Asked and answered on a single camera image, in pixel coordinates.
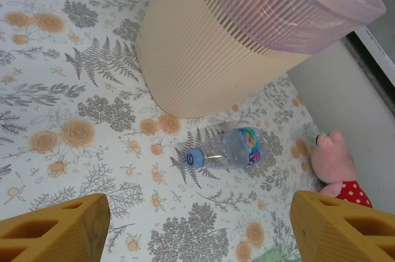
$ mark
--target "cylindrical container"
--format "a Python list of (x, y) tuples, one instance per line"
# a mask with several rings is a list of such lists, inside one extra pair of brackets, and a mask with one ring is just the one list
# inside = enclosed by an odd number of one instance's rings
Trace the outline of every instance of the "cylindrical container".
[(206, 116), (384, 12), (381, 0), (152, 0), (136, 53), (164, 111)]

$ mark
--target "beige ribbed container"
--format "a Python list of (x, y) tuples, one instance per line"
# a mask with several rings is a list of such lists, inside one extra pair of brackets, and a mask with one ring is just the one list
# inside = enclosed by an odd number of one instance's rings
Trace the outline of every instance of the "beige ribbed container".
[[(282, 17), (306, 24), (306, 8), (293, 12), (299, 1), (285, 0), (277, 9)], [(151, 1), (136, 53), (155, 102), (171, 115), (226, 110), (310, 56), (258, 44), (221, 6), (218, 0)], [(273, 20), (253, 20), (265, 35), (279, 37)]]

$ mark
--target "red polka dot fabric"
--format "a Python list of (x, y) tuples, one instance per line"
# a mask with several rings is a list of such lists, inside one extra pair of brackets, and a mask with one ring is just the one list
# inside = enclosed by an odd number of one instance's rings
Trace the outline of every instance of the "red polka dot fabric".
[(344, 201), (350, 201), (357, 203), (358, 205), (364, 205), (372, 208), (372, 203), (365, 192), (359, 187), (356, 181), (343, 182), (340, 194), (336, 197)]

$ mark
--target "blue bottle cap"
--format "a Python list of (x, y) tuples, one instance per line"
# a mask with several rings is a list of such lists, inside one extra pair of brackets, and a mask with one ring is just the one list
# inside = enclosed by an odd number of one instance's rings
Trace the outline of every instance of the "blue bottle cap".
[(200, 168), (204, 163), (204, 154), (200, 148), (191, 148), (186, 152), (185, 159), (190, 168)]

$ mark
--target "orange flower print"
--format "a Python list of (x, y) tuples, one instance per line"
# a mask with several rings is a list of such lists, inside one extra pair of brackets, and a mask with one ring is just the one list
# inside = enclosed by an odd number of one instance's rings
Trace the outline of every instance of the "orange flower print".
[(25, 189), (26, 186), (22, 186), (20, 188), (15, 188), (15, 187), (11, 187), (10, 189), (8, 189), (7, 194), (10, 198), (8, 198), (8, 200), (6, 202), (4, 202), (4, 205), (6, 205), (8, 202), (12, 201), (14, 198), (22, 201), (22, 202), (26, 202), (26, 200), (20, 196), (23, 192), (23, 190)]
[(93, 141), (93, 126), (86, 120), (73, 119), (62, 126), (64, 142), (70, 146), (85, 146)]
[(111, 25), (111, 24), (113, 24), (113, 22), (114, 21), (110, 21), (109, 19), (105, 19), (105, 21), (104, 21), (104, 25)]
[(238, 112), (239, 111), (239, 106), (237, 104), (232, 105), (232, 111)]
[(295, 107), (298, 107), (298, 106), (299, 106), (299, 101), (298, 101), (296, 98), (293, 98), (291, 101), (292, 101), (292, 104), (293, 104)]
[(52, 152), (52, 149), (57, 145), (57, 136), (53, 132), (39, 132), (31, 137), (30, 145), (33, 151), (37, 153)]
[(128, 235), (129, 236), (126, 239), (126, 244), (128, 245), (129, 251), (141, 250), (141, 248), (138, 244), (140, 241), (140, 238), (141, 238), (141, 234), (132, 236), (131, 234), (128, 233)]
[(239, 262), (249, 262), (252, 249), (248, 242), (240, 242), (236, 247), (236, 259)]
[(235, 182), (241, 184), (241, 178), (235, 175)]
[(82, 43), (82, 39), (78, 36), (78, 35), (76, 35), (74, 32), (72, 32), (72, 31), (70, 31), (70, 33), (67, 35), (68, 37), (69, 37), (69, 40), (72, 42), (72, 43), (75, 43), (75, 44), (78, 44), (78, 43)]
[(5, 75), (5, 76), (1, 79), (2, 83), (5, 83), (6, 85), (7, 85), (8, 83), (12, 83), (12, 82), (14, 82), (14, 81), (16, 81), (16, 80), (17, 80), (17, 79), (14, 78), (14, 77), (11, 76), (11, 75)]
[(136, 157), (140, 158), (141, 148), (139, 147), (138, 143), (135, 140), (130, 140), (130, 139), (128, 139), (127, 141), (121, 140), (121, 143), (126, 145), (127, 150), (125, 151), (125, 153), (135, 152)]
[(165, 171), (158, 171), (158, 162), (153, 165), (153, 168), (151, 169), (152, 172), (152, 179), (159, 184), (163, 183), (167, 185), (166, 181), (164, 180), (164, 174), (166, 173)]
[(9, 25), (27, 28), (33, 24), (33, 18), (21, 12), (6, 12), (4, 19)]
[(297, 149), (296, 146), (292, 146), (290, 149), (291, 152), (291, 156), (294, 159), (298, 159), (301, 156), (301, 153), (299, 152), (299, 150)]
[(129, 165), (129, 166), (121, 166), (120, 168), (126, 169), (126, 170), (125, 170), (125, 173), (126, 173), (127, 175), (129, 175), (130, 177), (135, 173), (135, 172), (134, 172), (134, 169), (136, 169), (135, 167), (132, 167), (132, 165)]
[(157, 143), (156, 145), (152, 145), (151, 152), (157, 156), (161, 155), (161, 154), (163, 154), (163, 146), (160, 145), (160, 143)]
[(299, 103), (301, 105), (303, 105), (303, 106), (305, 105), (305, 102), (304, 102), (303, 98), (299, 94), (296, 96), (296, 99), (299, 101)]
[(159, 208), (162, 211), (165, 211), (165, 208), (162, 203), (166, 201), (166, 198), (160, 198), (157, 190), (154, 190), (154, 194), (152, 194), (151, 200), (152, 200), (152, 205), (155, 207), (155, 213), (158, 212)]
[(107, 90), (111, 90), (111, 92), (114, 92), (114, 89), (117, 89), (117, 87), (112, 86), (111, 84), (106, 84), (105, 88)]
[(62, 73), (63, 68), (60, 67), (60, 66), (57, 66), (57, 67), (55, 67), (54, 69), (53, 69), (53, 68), (49, 68), (49, 69), (52, 70), (52, 73), (53, 73), (53, 74), (59, 74), (59, 75), (61, 75), (61, 76), (63, 76), (63, 77), (66, 76), (65, 74)]
[(258, 201), (258, 208), (261, 211), (265, 211), (267, 209), (267, 203), (264, 203), (262, 200)]
[(153, 135), (158, 130), (158, 124), (154, 120), (144, 119), (140, 122), (140, 129), (146, 135)]
[(13, 35), (12, 41), (14, 44), (27, 44), (29, 38), (25, 35)]
[(304, 172), (306, 172), (306, 171), (309, 169), (306, 162), (303, 161), (303, 162), (301, 163), (301, 169), (302, 169)]
[(52, 13), (38, 13), (35, 15), (35, 24), (46, 32), (61, 33), (64, 31), (63, 20)]
[(162, 114), (159, 117), (159, 126), (164, 132), (176, 134), (180, 131), (181, 124), (178, 118), (169, 114)]
[(296, 139), (296, 148), (303, 156), (310, 156), (309, 147), (306, 145), (306, 142), (303, 139), (301, 138)]
[(65, 174), (65, 168), (67, 163), (63, 162), (62, 160), (56, 161), (48, 166), (47, 173), (50, 177), (58, 177), (62, 174)]
[(260, 248), (265, 241), (264, 228), (260, 222), (250, 222), (246, 229), (247, 241), (256, 248)]

